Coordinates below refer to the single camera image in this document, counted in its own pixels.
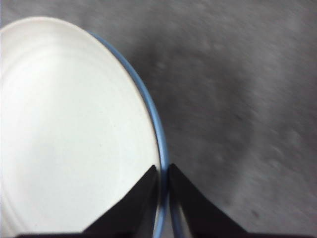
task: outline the plate surface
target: plate surface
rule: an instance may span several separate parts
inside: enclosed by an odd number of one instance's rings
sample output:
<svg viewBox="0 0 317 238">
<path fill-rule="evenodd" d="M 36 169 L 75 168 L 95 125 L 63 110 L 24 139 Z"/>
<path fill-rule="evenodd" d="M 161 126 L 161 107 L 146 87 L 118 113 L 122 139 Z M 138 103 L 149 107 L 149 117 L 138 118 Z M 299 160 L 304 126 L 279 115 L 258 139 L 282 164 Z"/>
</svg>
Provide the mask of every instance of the plate surface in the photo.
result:
<svg viewBox="0 0 317 238">
<path fill-rule="evenodd" d="M 46 17 L 1 30 L 1 236 L 81 231 L 152 164 L 147 106 L 97 39 Z"/>
</svg>

